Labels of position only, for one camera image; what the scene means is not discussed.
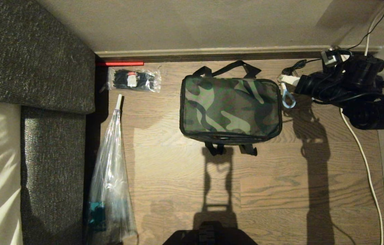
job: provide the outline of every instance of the black strap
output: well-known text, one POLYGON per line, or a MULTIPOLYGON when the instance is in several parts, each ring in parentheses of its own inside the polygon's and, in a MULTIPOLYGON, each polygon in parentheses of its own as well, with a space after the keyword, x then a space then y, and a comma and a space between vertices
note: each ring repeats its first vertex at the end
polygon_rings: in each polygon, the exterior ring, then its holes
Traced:
POLYGON ((218 144, 218 147, 215 148, 211 142, 206 141, 204 143, 212 156, 223 154, 223 144, 218 144))
POLYGON ((257 148, 254 148, 252 144, 240 145, 240 147, 242 147, 243 150, 245 150, 245 153, 248 155, 257 155, 257 148))
POLYGON ((239 66, 243 66, 243 68, 245 69, 246 75, 243 78, 246 78, 246 79, 254 79, 255 76, 262 71, 262 70, 254 67, 250 64, 246 64, 243 61, 236 61, 236 62, 232 62, 229 65, 226 65, 225 67, 215 71, 214 73, 212 73, 212 70, 210 68, 208 68, 207 66, 203 66, 203 67, 199 68, 198 71, 195 71, 193 73, 193 75, 194 76, 204 75, 206 77, 215 77, 215 76, 218 76, 220 74, 226 73, 227 71, 232 70, 232 69, 239 67, 239 66))
POLYGON ((231 64, 227 65, 226 67, 219 69, 218 71, 215 71, 214 73, 212 73, 212 76, 214 76, 214 77, 218 76, 220 74, 226 73, 227 71, 232 70, 232 69, 239 67, 239 66, 243 66, 243 68, 245 69, 246 75, 243 78, 246 78, 246 79, 254 79, 255 76, 262 71, 262 70, 254 67, 250 64, 246 64, 243 61, 236 61, 236 62, 232 62, 231 64))

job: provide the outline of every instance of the red rod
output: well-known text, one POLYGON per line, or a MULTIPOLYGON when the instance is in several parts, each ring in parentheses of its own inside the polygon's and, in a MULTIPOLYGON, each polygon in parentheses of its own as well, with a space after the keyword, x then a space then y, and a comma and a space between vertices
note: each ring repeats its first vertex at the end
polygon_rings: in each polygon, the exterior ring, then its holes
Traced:
POLYGON ((139 66, 144 62, 98 62, 97 66, 139 66))

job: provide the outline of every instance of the white power cord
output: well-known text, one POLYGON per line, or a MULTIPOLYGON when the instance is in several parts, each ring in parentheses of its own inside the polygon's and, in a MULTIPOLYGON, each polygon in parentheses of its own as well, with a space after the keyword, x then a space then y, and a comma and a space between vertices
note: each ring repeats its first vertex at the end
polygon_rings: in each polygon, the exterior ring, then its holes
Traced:
POLYGON ((370 32, 372 31, 373 24, 377 21, 377 18, 383 13, 384 6, 381 8, 380 11, 378 11, 378 14, 375 16, 375 18, 372 20, 372 23, 370 23, 369 31, 367 33, 367 39, 366 39, 366 50, 364 51, 364 56, 367 56, 367 51, 369 50, 369 40, 370 40, 370 32))
POLYGON ((343 115, 343 109, 342 108, 340 108, 340 115, 341 115, 341 118, 343 118, 343 121, 346 124, 346 126, 348 127, 349 131, 352 133, 352 136, 354 136, 355 141, 358 144, 358 147, 360 148, 361 155, 363 156, 364 163, 366 164, 367 177, 369 179, 370 191, 372 191, 373 199, 375 200, 375 205, 377 206, 377 209, 378 209, 378 215, 380 216, 381 245, 383 245, 384 244, 384 228, 383 228, 383 222, 382 222, 381 209, 380 209, 380 205, 378 204, 378 199, 377 199, 377 195, 375 194, 375 189, 373 188, 372 177, 370 176, 370 169, 369 169, 369 165, 367 163, 367 158, 366 158, 366 155, 364 154, 363 147, 361 146, 361 143, 358 140, 358 137, 355 135, 355 133, 352 130, 352 128, 350 127, 348 121, 346 121, 345 115, 343 115))

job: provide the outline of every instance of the plastic bag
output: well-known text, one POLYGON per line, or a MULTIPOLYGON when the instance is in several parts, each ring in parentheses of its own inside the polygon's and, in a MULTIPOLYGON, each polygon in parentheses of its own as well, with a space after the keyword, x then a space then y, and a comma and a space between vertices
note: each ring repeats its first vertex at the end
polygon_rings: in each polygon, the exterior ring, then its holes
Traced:
POLYGON ((136 234, 121 138, 121 100, 119 95, 92 176, 86 222, 88 245, 117 244, 136 234))
POLYGON ((132 90, 160 92, 160 71, 143 69, 124 69, 122 67, 109 68, 108 89, 125 88, 132 90))

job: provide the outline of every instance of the wooden floor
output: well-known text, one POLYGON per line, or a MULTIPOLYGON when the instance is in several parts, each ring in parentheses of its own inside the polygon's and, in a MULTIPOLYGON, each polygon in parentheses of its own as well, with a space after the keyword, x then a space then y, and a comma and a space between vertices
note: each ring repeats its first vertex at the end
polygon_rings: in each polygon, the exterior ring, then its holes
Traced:
MULTIPOLYGON (((262 70, 257 78, 275 81, 296 61, 248 63, 262 70)), ((255 144, 256 157, 241 154, 235 146, 228 147, 226 155, 212 157, 204 143, 181 134, 181 80, 203 65, 215 71, 229 63, 150 63, 143 68, 161 70, 160 93, 109 92, 110 113, 117 95, 125 96, 122 132, 139 244, 161 245, 175 231, 192 229, 194 219, 196 226, 215 218, 227 226, 237 225, 260 245, 379 244, 379 219, 366 167, 338 108, 298 97, 296 107, 284 111, 280 136, 255 144), (207 204, 230 203, 230 192, 231 208, 202 212, 204 186, 210 187, 207 204)), ((319 70, 320 63, 311 62, 299 75, 319 70)), ((243 75, 244 70, 237 68, 221 77, 243 75)), ((109 120, 102 124, 102 137, 109 120)), ((369 160, 384 220, 378 134, 355 133, 369 160)))

